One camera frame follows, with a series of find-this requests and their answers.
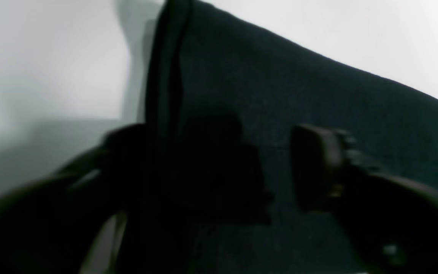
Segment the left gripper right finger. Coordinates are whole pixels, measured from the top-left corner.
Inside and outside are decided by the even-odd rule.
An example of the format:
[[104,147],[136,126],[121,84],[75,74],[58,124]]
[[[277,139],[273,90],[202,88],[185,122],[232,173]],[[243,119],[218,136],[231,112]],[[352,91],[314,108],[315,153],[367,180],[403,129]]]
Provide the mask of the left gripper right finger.
[[438,274],[438,190],[393,175],[357,150],[346,131],[290,131],[301,210],[330,213],[369,274]]

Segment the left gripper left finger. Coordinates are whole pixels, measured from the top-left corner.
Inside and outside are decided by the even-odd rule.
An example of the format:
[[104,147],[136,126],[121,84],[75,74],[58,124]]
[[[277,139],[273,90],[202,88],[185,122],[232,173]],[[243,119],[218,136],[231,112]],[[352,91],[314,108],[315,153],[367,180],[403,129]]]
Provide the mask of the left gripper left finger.
[[0,274],[78,274],[102,225],[127,210],[146,125],[110,132],[52,175],[0,196]]

